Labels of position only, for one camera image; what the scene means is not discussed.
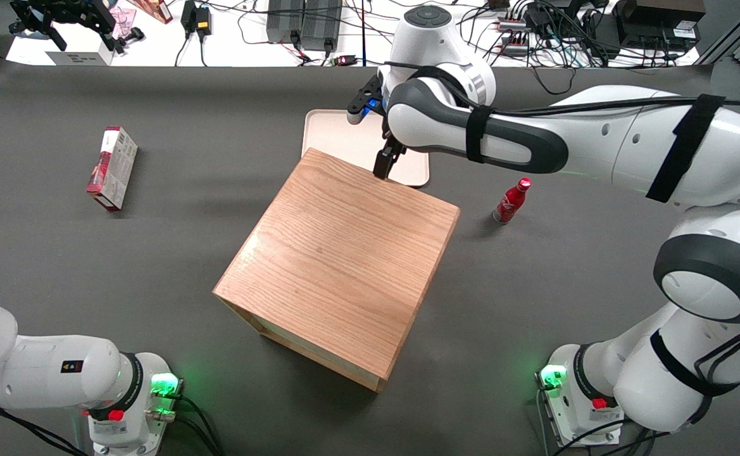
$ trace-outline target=white box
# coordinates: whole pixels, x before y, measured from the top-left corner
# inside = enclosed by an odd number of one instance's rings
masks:
[[[46,55],[55,65],[105,67],[111,64],[114,51],[108,50],[100,35],[94,30],[76,23],[52,23],[52,25],[66,40],[64,51],[49,41],[54,50],[46,50]]]

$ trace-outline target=robotic arm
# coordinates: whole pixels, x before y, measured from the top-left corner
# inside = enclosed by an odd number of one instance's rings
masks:
[[[136,27],[130,30],[130,37],[112,37],[116,20],[102,0],[11,0],[10,6],[18,17],[16,23],[10,25],[10,32],[15,34],[23,29],[40,32],[51,38],[62,51],[66,50],[66,41],[52,27],[53,21],[78,23],[94,30],[100,35],[106,48],[118,54],[125,52],[126,41],[144,38],[142,31]]]
[[[153,353],[120,352],[112,341],[81,335],[18,335],[0,308],[0,409],[78,407],[94,450],[153,455],[173,417],[179,380]]]
[[[624,417],[659,432],[698,421],[740,381],[740,115],[711,96],[599,86],[536,110],[489,107],[491,67],[451,15],[411,9],[390,61],[348,108],[384,116],[385,179],[407,148],[527,173],[603,179],[690,207],[654,277],[670,300],[610,341],[562,346],[537,380],[562,445],[614,445]]]

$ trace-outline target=gray table surface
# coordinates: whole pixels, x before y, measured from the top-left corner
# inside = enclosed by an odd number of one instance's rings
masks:
[[[88,334],[162,355],[230,454],[541,454],[532,373],[557,346],[613,337],[664,303],[651,266],[673,208],[604,182],[535,176],[499,228],[489,213],[520,174],[432,156],[423,191],[462,216],[381,395],[259,337],[211,295],[297,164],[305,113],[344,107],[370,74],[0,63],[0,305],[22,334]],[[560,99],[528,70],[496,75],[500,107]],[[570,72],[541,75],[563,89]],[[709,75],[579,70],[572,92],[696,94]],[[84,187],[115,124],[142,152],[124,211],[108,214]],[[73,436],[65,410],[19,415]],[[202,451],[173,425],[161,454]],[[54,453],[0,419],[0,455]],[[654,454],[740,454],[740,388]]]

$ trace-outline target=warning label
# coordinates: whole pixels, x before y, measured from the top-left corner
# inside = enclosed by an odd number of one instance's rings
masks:
[[[115,422],[94,422],[94,433],[101,436],[118,436],[127,433],[127,423],[124,421]]]
[[[610,422],[620,419],[620,412],[614,410],[590,410],[589,421]]]

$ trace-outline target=wooden crate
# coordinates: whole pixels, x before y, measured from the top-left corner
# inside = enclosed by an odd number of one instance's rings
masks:
[[[381,392],[459,216],[312,148],[213,292],[260,334]]]

